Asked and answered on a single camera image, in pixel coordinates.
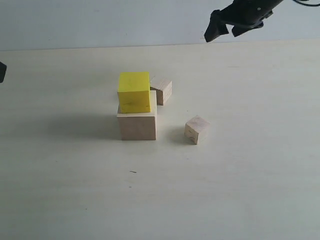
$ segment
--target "table surface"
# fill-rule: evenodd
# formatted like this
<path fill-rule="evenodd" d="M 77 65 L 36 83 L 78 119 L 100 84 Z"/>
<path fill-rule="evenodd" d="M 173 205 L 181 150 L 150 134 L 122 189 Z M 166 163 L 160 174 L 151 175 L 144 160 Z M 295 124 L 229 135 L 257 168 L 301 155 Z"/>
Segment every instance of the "table surface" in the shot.
<path fill-rule="evenodd" d="M 319 46 L 0 52 L 0 239 L 318 239 Z M 121 141 L 118 76 L 140 71 L 173 94 L 156 141 Z"/>

